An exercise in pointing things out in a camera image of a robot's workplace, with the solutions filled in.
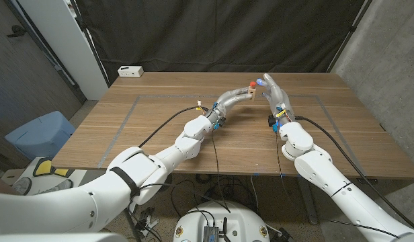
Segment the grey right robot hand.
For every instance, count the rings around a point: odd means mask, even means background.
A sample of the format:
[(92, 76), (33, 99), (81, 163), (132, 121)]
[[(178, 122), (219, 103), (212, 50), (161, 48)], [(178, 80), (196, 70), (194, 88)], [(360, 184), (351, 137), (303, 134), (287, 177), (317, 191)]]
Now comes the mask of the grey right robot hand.
[(256, 83), (266, 88), (262, 95), (270, 104), (272, 115), (281, 123), (294, 122), (294, 110), (290, 105), (287, 93), (268, 74), (264, 73), (263, 78), (258, 78)]

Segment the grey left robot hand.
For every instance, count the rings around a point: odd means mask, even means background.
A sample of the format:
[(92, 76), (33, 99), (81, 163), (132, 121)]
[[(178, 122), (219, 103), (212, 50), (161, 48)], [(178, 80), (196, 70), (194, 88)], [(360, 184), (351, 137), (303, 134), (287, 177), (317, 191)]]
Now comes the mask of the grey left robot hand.
[(248, 92), (248, 87), (239, 88), (223, 93), (212, 108), (207, 112), (205, 117), (209, 119), (211, 124), (216, 123), (221, 118), (226, 118), (226, 113), (229, 112), (237, 103), (251, 99), (252, 95)]

